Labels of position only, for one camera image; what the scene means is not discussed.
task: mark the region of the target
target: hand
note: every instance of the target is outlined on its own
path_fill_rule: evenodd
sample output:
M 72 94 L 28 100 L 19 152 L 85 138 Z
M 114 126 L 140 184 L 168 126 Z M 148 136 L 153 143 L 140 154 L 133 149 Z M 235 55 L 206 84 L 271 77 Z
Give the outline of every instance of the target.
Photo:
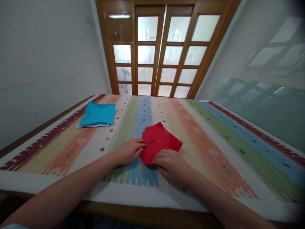
M 158 166 L 165 179 L 183 187 L 187 187 L 195 171 L 179 152 L 172 149 L 162 149 L 154 156 L 152 163 Z
M 141 138 L 132 138 L 111 152 L 118 165 L 125 165 L 133 162 L 142 152 L 146 144 Z

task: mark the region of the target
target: green stripe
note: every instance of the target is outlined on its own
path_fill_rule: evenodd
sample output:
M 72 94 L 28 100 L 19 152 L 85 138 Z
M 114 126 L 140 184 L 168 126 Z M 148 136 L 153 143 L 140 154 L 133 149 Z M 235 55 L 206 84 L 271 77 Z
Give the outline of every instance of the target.
M 121 120 L 120 128 L 117 128 L 115 138 L 112 140 L 113 144 L 109 148 L 109 152 L 112 152 L 119 148 L 124 142 L 133 138 L 134 126 L 138 113 L 138 97 L 132 96 L 125 109 L 124 116 Z M 118 166 L 110 171 L 102 181 L 124 183 L 124 179 L 127 175 L 127 171 L 130 169 L 131 164 L 125 166 Z
M 210 113 L 206 108 L 202 107 L 196 101 L 188 101 L 188 103 L 197 111 L 204 119 L 209 118 L 206 121 L 210 126 L 212 126 L 225 140 L 231 145 L 238 155 L 256 172 L 256 174 L 261 178 L 261 180 L 268 185 L 268 187 L 277 196 L 281 197 L 286 202 L 291 202 L 292 200 L 298 203 L 303 202 L 302 193 L 304 189 L 294 182 L 287 174 L 278 169 L 274 164 L 272 164 L 265 156 L 263 156 L 256 148 L 248 144 L 233 132 L 228 126 L 226 126 L 222 121 Z

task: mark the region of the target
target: red paper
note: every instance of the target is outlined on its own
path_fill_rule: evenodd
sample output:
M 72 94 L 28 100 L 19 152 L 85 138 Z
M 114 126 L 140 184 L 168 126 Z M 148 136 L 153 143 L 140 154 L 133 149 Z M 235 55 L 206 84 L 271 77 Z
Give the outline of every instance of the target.
M 142 139 L 145 140 L 146 146 L 143 147 L 143 151 L 140 155 L 141 160 L 146 165 L 151 165 L 153 157 L 162 149 L 172 149 L 179 151 L 182 142 L 175 138 L 170 132 L 168 132 L 162 125 L 157 123 L 156 125 L 146 127 L 143 133 Z

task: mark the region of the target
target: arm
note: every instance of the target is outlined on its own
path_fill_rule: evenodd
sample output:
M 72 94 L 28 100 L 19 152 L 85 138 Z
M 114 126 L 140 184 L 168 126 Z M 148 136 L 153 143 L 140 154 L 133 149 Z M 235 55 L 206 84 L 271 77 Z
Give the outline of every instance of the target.
M 60 223 L 108 172 L 134 161 L 146 144 L 133 138 L 117 150 L 47 187 L 22 205 L 0 227 L 13 223 L 28 228 L 53 228 Z
M 167 180 L 181 184 L 200 197 L 225 228 L 274 228 L 192 168 L 180 153 L 163 149 L 154 157 L 153 164 L 158 165 Z

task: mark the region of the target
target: origami paper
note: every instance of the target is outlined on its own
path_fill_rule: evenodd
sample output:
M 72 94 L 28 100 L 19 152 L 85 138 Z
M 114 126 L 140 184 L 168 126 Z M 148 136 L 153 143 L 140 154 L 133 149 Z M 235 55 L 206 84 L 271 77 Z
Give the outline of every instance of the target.
M 142 135 L 145 140 L 146 146 L 140 154 L 141 160 L 144 164 L 153 166 L 153 157 L 162 149 L 172 149 L 179 151 L 182 142 L 175 138 L 168 132 L 163 125 L 159 122 L 156 125 L 146 127 Z
M 85 110 L 85 115 L 79 124 L 84 126 L 107 126 L 113 124 L 115 116 L 115 104 L 98 104 L 89 102 Z

